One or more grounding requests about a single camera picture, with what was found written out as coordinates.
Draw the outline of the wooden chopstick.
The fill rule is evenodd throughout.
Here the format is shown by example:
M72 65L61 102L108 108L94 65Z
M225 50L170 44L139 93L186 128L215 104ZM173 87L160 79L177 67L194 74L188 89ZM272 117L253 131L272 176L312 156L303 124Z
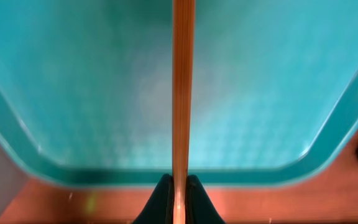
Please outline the wooden chopstick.
M172 168L173 223L186 223L186 178L190 142L195 0L173 0Z

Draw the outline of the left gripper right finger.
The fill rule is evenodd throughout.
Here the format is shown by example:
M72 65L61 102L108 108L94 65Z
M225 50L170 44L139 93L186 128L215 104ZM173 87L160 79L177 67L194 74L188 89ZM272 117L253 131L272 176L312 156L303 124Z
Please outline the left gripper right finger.
M196 175L186 179L186 224L225 224Z

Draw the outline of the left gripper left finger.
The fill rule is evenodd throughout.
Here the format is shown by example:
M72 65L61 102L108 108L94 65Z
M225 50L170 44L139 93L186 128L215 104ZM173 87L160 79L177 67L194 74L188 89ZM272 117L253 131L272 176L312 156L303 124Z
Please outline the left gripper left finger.
M164 174L154 188L144 208L133 224L172 224L174 184L170 174Z

